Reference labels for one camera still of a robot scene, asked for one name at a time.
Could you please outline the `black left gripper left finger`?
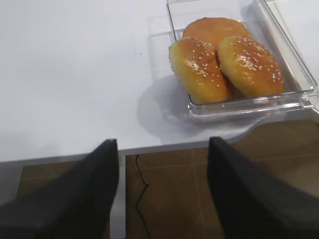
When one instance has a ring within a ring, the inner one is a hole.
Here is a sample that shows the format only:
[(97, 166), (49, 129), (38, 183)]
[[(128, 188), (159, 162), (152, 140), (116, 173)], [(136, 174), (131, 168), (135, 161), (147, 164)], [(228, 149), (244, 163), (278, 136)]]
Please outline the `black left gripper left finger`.
[(105, 140), (60, 177), (0, 208), (2, 239), (101, 239), (118, 187), (118, 149)]

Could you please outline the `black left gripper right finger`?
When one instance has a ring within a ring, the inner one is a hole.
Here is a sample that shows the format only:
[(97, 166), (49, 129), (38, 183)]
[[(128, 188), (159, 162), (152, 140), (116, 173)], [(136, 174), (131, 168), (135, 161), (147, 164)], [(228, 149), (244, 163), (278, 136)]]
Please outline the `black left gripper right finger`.
[(226, 239), (317, 239), (319, 200), (259, 168), (220, 137), (207, 180)]

